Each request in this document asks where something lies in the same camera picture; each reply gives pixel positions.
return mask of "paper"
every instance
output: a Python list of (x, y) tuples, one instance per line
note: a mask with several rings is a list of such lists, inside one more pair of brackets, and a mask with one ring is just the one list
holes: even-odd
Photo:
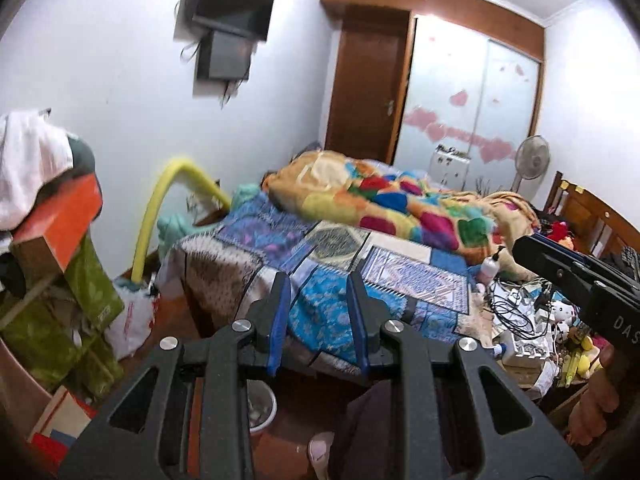
[(549, 388), (551, 388), (551, 385), (554, 382), (554, 377), (557, 373), (558, 365), (556, 365), (552, 361), (547, 360), (536, 383), (532, 388), (525, 392), (527, 394), (527, 397), (529, 397), (529, 399), (531, 400), (542, 399), (542, 397), (544, 397), (549, 391)]

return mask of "white towel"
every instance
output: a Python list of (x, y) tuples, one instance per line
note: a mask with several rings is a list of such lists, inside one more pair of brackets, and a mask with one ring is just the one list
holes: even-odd
[(73, 167), (62, 128), (47, 124), (36, 110), (0, 118), (0, 231), (20, 225), (42, 186)]

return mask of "plastic bag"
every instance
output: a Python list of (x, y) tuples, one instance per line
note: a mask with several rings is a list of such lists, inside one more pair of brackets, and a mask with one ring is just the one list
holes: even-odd
[(132, 355), (151, 334), (160, 297), (153, 287), (139, 288), (129, 280), (117, 279), (113, 284), (124, 310), (104, 331), (104, 338), (119, 361)]

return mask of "frosted glass door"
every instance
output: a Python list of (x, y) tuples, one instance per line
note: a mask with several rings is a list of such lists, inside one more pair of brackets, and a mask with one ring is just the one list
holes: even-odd
[(394, 165), (428, 170), (438, 144), (466, 152), (480, 104), (487, 37), (421, 16)]
[(489, 42), (478, 123), (471, 140), (471, 163), (465, 190), (511, 189), (514, 159), (529, 135), (538, 86), (537, 62), (500, 44)]

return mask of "wooden headboard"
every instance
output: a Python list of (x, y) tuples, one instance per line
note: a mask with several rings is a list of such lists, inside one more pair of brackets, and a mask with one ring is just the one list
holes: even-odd
[(563, 216), (575, 234), (575, 249), (599, 258), (629, 246), (640, 252), (640, 232), (613, 208), (556, 172), (545, 211)]

